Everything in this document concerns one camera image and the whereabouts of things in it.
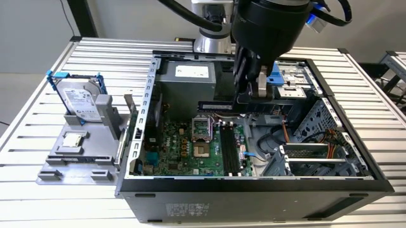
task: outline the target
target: robotic arm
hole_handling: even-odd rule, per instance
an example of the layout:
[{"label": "robotic arm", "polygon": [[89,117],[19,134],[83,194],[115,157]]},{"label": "robotic arm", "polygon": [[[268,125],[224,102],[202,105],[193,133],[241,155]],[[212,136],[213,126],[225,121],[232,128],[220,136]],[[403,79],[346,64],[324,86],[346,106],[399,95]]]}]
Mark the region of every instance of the robotic arm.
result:
[{"label": "robotic arm", "polygon": [[[188,21],[210,31],[220,32],[228,27],[221,21],[209,21],[189,11],[174,0],[160,0]],[[240,96],[265,99],[266,77],[270,75],[277,58],[289,52],[313,18],[337,26],[352,22],[353,14],[348,0],[338,0],[345,11],[345,20],[332,16],[325,0],[236,0],[233,35],[237,40],[234,63],[234,104]]]}]

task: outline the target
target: black pole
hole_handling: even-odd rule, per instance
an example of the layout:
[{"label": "black pole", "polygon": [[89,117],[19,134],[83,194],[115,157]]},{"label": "black pole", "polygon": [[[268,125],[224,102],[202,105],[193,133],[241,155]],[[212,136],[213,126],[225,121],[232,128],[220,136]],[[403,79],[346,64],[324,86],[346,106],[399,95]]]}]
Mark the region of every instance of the black pole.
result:
[{"label": "black pole", "polygon": [[399,75],[396,75],[396,76],[392,78],[392,80],[388,82],[388,84],[385,85],[383,91],[384,91],[385,93],[389,93],[389,92],[393,90],[395,86],[399,84],[400,81],[401,81],[401,78],[400,78]]},{"label": "black pole", "polygon": [[82,37],[99,37],[87,0],[67,0]]}]

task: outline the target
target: slotted aluminum surface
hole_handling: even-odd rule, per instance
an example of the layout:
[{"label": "slotted aluminum surface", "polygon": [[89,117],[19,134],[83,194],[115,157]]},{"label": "slotted aluminum surface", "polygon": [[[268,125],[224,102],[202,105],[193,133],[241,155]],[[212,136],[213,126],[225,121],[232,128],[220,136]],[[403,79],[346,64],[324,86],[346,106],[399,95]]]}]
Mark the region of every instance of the slotted aluminum surface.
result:
[{"label": "slotted aluminum surface", "polygon": [[[114,105],[127,112],[122,95],[141,101],[153,50],[192,51],[189,42],[142,42],[83,38],[70,43],[53,70],[106,78]],[[337,49],[297,47],[285,57],[310,58],[332,86],[396,194],[333,222],[168,224],[169,227],[406,227],[406,130],[393,105],[349,55]],[[47,186],[35,183],[65,124],[65,107],[43,80],[0,139],[2,227],[141,227],[114,186]]]}]

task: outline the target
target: green circuit board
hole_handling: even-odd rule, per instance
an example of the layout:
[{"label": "green circuit board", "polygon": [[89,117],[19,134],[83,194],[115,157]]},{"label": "green circuit board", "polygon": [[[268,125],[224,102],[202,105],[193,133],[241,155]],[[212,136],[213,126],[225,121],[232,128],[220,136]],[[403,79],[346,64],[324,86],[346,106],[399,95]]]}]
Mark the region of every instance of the green circuit board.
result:
[{"label": "green circuit board", "polygon": [[[236,141],[241,141],[244,137],[241,126],[234,128],[234,133]],[[205,150],[205,153],[201,153],[202,143],[192,141],[192,122],[166,122],[154,176],[225,176],[220,126],[214,126],[213,135],[212,142],[206,144],[209,151]],[[248,166],[241,173],[242,176],[252,176],[250,161],[246,160],[246,162]]]}]

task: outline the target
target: blue tab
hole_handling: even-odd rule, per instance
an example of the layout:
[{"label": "blue tab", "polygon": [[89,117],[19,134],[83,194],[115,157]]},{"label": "blue tab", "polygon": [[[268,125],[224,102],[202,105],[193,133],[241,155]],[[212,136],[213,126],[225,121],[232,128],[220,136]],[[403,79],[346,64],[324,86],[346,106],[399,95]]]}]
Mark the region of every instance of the blue tab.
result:
[{"label": "blue tab", "polygon": [[97,75],[97,79],[98,79],[98,81],[99,81],[102,93],[103,93],[103,94],[107,94],[106,85],[105,85],[105,78],[103,78],[103,76],[101,75],[101,72],[99,72],[98,75]]},{"label": "blue tab", "polygon": [[244,155],[256,157],[256,153],[250,153],[250,152],[248,152],[248,151],[244,152]]},{"label": "blue tab", "polygon": [[47,75],[47,76],[53,76],[53,71],[51,71],[51,70],[47,70],[46,75]]},{"label": "blue tab", "polygon": [[270,83],[273,86],[284,86],[285,84],[284,76],[281,74],[277,63],[274,63],[273,72],[272,75],[268,77],[266,82]]},{"label": "blue tab", "polygon": [[55,78],[69,78],[71,75],[69,72],[58,72],[55,73],[54,77]]}]

